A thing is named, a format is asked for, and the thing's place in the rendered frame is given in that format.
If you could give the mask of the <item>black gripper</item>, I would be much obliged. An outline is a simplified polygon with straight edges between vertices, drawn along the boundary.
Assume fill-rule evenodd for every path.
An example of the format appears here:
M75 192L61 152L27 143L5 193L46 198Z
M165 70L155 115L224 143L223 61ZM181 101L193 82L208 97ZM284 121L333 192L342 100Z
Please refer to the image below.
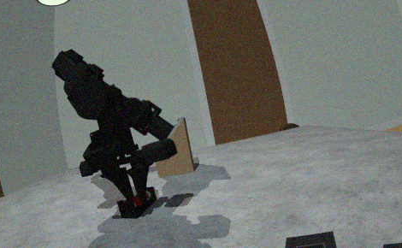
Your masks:
M138 145L135 145L133 142L133 136L130 131L130 127L133 127L133 124L131 121L128 121L127 116L99 123L99 130L95 131L98 136L106 133L105 127L108 125L112 125L114 129L118 129L125 139L127 146L126 151L118 155L119 159L116 159L116 165L112 168L103 168L101 170L102 175L100 176L112 181L126 200L130 200L133 199L134 195L128 176L129 174L133 180L139 200L142 204L145 204L149 166L153 165L154 162L167 160L177 154L174 142L171 139L158 140L142 146L142 149L139 150ZM126 154L127 157L125 156ZM126 167L120 168L120 165L128 163L130 163L132 167L129 170L126 170ZM93 175L86 161L80 162L80 173L82 177Z

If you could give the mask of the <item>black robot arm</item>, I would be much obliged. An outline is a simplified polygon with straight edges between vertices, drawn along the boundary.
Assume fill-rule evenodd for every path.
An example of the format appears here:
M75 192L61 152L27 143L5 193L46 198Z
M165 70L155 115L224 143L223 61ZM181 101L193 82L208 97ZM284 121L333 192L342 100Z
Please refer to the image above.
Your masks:
M173 126L159 116L161 108L149 100L125 97L115 84L110 86L103 81L100 67L95 63L87 64L83 58L74 50L62 50L52 63L55 75L65 81L63 88L68 101L80 117L99 124L127 116L137 132L149 133L159 141L168 138L176 124ZM118 129L108 125L105 130L106 133L100 136L96 132L90 133L91 143L83 154L93 173L112 168L118 155L126 151L127 143Z

